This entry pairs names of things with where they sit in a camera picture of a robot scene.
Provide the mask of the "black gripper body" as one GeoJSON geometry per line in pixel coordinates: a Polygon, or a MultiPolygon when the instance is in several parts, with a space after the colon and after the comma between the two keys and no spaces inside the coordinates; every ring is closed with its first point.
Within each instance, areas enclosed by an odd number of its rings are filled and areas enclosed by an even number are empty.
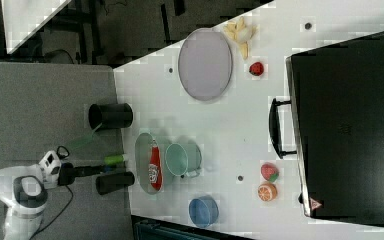
{"type": "Polygon", "coordinates": [[[75,168],[71,163],[64,163],[61,165],[59,172],[58,185],[68,186],[75,181],[75,168]]]}

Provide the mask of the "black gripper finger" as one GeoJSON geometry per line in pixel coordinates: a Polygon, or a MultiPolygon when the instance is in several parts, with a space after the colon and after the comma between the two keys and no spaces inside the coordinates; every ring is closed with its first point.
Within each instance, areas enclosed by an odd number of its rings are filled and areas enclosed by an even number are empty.
{"type": "Polygon", "coordinates": [[[101,174],[104,171],[105,171],[105,167],[103,165],[76,167],[75,176],[76,177],[93,176],[93,175],[101,174]]]}

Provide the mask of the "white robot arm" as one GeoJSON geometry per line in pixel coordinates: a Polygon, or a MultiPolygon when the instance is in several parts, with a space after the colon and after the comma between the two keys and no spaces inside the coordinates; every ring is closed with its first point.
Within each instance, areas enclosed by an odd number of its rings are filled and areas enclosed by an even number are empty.
{"type": "Polygon", "coordinates": [[[40,228],[48,189],[68,186],[78,177],[104,172],[104,166],[14,166],[0,169],[0,201],[8,208],[4,240],[30,240],[40,228]]]}

